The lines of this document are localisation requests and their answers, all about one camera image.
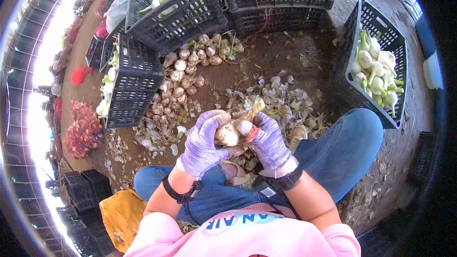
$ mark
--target blue jeans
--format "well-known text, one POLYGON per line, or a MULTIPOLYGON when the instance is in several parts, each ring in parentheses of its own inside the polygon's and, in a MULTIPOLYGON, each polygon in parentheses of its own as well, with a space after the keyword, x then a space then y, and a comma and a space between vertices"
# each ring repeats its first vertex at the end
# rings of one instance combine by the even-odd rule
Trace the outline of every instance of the blue jeans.
MULTIPOLYGON (((302 140, 294 156, 336 203, 368 170, 381 146, 382 136, 382 124, 374 112, 353 109, 319 139, 302 140)), ((138 195, 148 201, 172 168, 147 166, 140 169, 134 178, 138 195)), ((267 202, 267 197, 261 193, 226 187, 226 177, 219 165, 208 170, 202 181, 203 190, 188 203, 188 208, 181 208, 178 219, 202 224, 221 212, 267 202)), ((270 203, 291 207, 284 193, 270 203)))

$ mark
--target yellow bag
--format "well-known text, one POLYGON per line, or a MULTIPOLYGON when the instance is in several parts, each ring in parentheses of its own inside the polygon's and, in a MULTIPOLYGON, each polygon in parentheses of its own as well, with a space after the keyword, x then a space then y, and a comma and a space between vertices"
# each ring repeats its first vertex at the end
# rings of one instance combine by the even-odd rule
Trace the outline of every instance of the yellow bag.
POLYGON ((145 208, 146 202, 129 188, 100 202, 103 224, 117 250, 125 253, 134 242, 145 208))

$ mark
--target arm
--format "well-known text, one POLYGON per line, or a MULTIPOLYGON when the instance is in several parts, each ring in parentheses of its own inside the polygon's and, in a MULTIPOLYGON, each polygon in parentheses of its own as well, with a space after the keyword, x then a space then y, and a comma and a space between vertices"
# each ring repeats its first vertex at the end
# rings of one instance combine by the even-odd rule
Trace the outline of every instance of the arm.
MULTIPOLYGON (((211 110, 202 113, 194 127, 189 130, 186 150, 177 159, 176 166, 168 176, 171 188, 179 193, 188 193, 192 184, 200 180, 203 174, 216 166, 221 160, 244 153, 241 146, 216 149, 214 134, 220 125, 230 121, 230 114, 223 110, 211 110)), ((179 204, 165 191, 163 183, 149 198, 143 217, 153 212, 168 214, 176 219, 182 204, 179 204)))
MULTIPOLYGON (((168 182, 170 186, 177 193, 186 193, 191 190, 191 186, 194 182, 194 178, 189 174, 186 174, 174 167, 168 176, 168 182)), ((153 212, 161 212, 168 214, 172 218, 176 219, 182 204, 179 204, 165 191, 164 186, 160 183, 159 187, 155 190, 152 196, 149 198, 146 209, 144 210, 143 217, 153 212)))
MULTIPOLYGON (((260 128, 252 140, 254 151, 264 168, 259 174, 280 178, 299 167, 298 161, 284 144, 281 130, 274 119, 260 112, 253 123, 260 128)), ((244 135, 248 135, 251 129, 252 123, 250 122, 245 122, 242 127, 238 128, 244 135)), ((311 222, 319 230, 341 223, 332 197, 305 172, 298 180, 298 184, 284 193, 300 218, 311 222)))
POLYGON ((341 223, 332 197, 305 171, 298 184, 284 193, 300 218, 314 224, 320 231, 341 223))

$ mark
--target black wristband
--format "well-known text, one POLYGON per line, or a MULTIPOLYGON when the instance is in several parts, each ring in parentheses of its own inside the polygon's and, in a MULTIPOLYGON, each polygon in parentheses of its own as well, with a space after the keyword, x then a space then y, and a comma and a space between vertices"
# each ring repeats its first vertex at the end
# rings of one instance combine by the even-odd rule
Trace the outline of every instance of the black wristband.
POLYGON ((176 200, 177 203, 183 204, 186 202, 189 202, 194 199, 194 197, 198 194, 199 191, 202 190, 203 188, 203 182, 202 181, 194 181, 192 184, 191 190, 180 194, 177 193, 171 186, 170 183, 168 182, 168 175, 164 177, 162 180, 162 183, 164 185, 164 189, 167 192, 167 194, 172 197, 174 200, 176 200))

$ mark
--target pink sweatshirt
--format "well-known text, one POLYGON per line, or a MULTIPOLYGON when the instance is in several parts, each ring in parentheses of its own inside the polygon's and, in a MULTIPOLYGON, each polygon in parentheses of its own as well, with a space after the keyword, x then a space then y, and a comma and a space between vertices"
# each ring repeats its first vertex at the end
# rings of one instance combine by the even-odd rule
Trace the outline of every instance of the pink sweatshirt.
POLYGON ((124 257, 361 255, 360 245, 348 225, 335 224, 319 231, 309 222, 270 211, 266 203, 229 210, 186 235, 173 218, 154 212, 143 218, 124 257))

